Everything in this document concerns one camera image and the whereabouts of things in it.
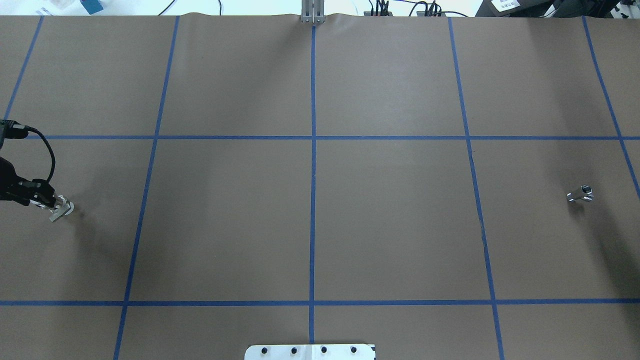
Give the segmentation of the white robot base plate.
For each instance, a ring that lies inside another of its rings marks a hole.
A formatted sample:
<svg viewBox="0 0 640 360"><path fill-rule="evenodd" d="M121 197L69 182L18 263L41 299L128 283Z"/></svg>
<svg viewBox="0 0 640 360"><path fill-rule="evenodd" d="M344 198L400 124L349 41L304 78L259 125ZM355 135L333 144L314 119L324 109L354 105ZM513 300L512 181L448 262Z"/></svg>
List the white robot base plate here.
<svg viewBox="0 0 640 360"><path fill-rule="evenodd" d="M249 346L245 360L376 360L373 344L261 344Z"/></svg>

